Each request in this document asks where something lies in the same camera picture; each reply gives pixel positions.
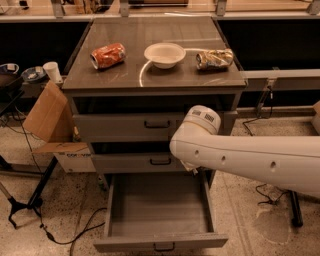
closed drawer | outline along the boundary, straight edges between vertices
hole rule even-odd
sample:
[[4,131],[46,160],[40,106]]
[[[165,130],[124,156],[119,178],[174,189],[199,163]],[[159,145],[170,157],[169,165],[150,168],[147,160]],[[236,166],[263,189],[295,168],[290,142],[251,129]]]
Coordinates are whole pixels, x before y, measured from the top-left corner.
[[84,142],[168,140],[183,113],[74,115]]
[[222,247],[203,172],[115,174],[99,252]]
[[92,162],[98,173],[185,171],[180,160],[169,152],[94,155]]

cabinet top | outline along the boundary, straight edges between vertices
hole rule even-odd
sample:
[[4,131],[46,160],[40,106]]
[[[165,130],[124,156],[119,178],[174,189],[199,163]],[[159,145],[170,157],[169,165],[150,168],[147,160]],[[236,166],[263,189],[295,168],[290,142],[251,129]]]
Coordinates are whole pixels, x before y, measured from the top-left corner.
[[[170,69],[153,66],[144,57],[144,51],[159,42],[182,46],[186,49],[185,59]],[[96,70],[90,54],[97,48],[113,43],[121,43],[125,47],[125,61],[104,70]],[[226,44],[209,16],[97,18],[63,89],[245,87],[245,79],[235,63],[226,71],[197,70],[197,53],[225,48]]]

open drawer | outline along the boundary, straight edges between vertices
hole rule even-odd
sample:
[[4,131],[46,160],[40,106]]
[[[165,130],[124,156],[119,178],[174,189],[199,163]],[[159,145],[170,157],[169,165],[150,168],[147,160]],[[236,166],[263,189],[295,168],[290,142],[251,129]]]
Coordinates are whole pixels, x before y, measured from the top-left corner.
[[222,247],[214,229],[206,175],[199,172],[115,174],[99,252]]

box flap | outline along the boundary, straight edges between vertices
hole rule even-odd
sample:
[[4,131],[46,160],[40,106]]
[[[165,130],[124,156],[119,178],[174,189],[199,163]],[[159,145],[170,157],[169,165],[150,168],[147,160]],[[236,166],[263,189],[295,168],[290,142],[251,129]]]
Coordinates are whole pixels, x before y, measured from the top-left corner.
[[87,143],[84,142],[66,142],[66,143],[47,143],[42,147],[34,149],[33,153],[62,153],[62,152],[77,152],[87,148]]
[[317,114],[320,116],[320,100],[313,105],[313,108],[317,112]]
[[49,81],[23,127],[46,142],[72,141],[74,122],[66,96]]

cardboard box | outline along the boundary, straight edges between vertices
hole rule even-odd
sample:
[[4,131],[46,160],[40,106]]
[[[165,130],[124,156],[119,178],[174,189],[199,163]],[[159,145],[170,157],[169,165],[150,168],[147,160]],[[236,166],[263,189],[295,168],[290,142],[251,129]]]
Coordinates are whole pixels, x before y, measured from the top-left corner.
[[66,96],[53,82],[48,82],[23,127],[47,142],[33,153],[53,153],[66,172],[95,171],[88,145],[72,142],[72,112]]
[[316,129],[318,134],[320,135],[320,101],[318,101],[314,106],[314,110],[316,111],[315,116],[312,118],[311,123],[313,127]]

